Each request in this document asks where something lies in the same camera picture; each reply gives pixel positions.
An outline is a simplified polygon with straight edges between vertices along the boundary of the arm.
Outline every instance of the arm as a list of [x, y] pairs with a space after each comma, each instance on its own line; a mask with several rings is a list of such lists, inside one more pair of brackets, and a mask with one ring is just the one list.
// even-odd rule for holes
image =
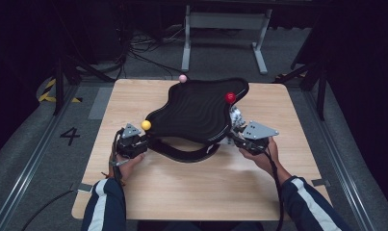
[[[244, 149], [239, 149], [245, 158], [272, 176], [272, 166], [266, 155], [253, 156]], [[350, 230], [325, 198], [304, 179], [292, 176], [278, 160], [277, 144], [269, 138], [267, 151], [277, 166], [278, 181], [282, 190], [284, 208], [295, 222], [298, 230]]]
[[[142, 161], [140, 154], [128, 163], [119, 166], [122, 180], [132, 173], [134, 166]], [[121, 185], [113, 178], [113, 169], [109, 167], [107, 179], [98, 181], [91, 191], [91, 199], [85, 210], [82, 230], [125, 230], [126, 203]]]

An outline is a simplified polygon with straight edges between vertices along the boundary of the printed number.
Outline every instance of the printed number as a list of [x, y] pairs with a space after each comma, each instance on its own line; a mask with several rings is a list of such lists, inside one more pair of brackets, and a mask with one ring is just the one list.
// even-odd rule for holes
[[68, 145], [71, 146], [71, 144], [73, 143], [73, 139], [80, 137], [80, 135], [76, 135], [76, 132], [77, 128], [72, 127], [67, 132], [61, 134], [61, 138], [70, 138]]

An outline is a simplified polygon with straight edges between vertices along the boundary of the wooden table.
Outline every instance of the wooden table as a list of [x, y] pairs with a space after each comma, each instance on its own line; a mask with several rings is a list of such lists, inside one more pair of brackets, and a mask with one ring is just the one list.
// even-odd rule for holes
[[[101, 123], [83, 183], [93, 185], [107, 172], [111, 145], [126, 123], [140, 127], [152, 111], [164, 106], [175, 81], [118, 80]], [[257, 121], [280, 132], [279, 158], [292, 174], [321, 179], [286, 88], [250, 84], [236, 104], [246, 122]], [[329, 200], [325, 186], [316, 189]], [[278, 220], [273, 179], [234, 146], [222, 145], [209, 159], [184, 164], [148, 150], [125, 187], [127, 218], [167, 220]], [[79, 192], [72, 209], [82, 218], [90, 193]]]

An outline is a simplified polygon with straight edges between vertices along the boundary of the yellow ball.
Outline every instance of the yellow ball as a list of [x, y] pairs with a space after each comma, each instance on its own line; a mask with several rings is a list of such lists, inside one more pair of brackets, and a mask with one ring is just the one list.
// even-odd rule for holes
[[144, 120], [144, 121], [142, 122], [142, 129], [143, 129], [144, 131], [146, 131], [146, 130], [149, 130], [150, 128], [151, 128], [151, 122], [148, 121], [148, 120]]

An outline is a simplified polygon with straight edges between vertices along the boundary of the metal bracket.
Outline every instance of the metal bracket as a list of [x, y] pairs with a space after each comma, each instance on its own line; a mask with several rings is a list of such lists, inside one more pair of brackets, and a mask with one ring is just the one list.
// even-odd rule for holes
[[70, 189], [72, 191], [77, 191], [77, 192], [91, 193], [92, 187], [93, 187], [93, 185], [88, 185], [88, 184], [80, 183], [78, 185], [72, 184], [70, 186]]
[[134, 127], [133, 124], [131, 123], [127, 123], [127, 125], [125, 126], [125, 129], [124, 129], [124, 132], [122, 132], [121, 134], [121, 137], [123, 139], [126, 139], [126, 138], [129, 138], [129, 137], [134, 137], [136, 135], [138, 135], [139, 133], [141, 133], [141, 131]]
[[243, 132], [246, 139], [259, 140], [266, 137], [277, 136], [278, 131], [261, 123], [251, 121]]
[[311, 183], [313, 183], [314, 187], [324, 185], [326, 188], [328, 188], [331, 186], [331, 184], [329, 184], [329, 181], [324, 179], [311, 180]]

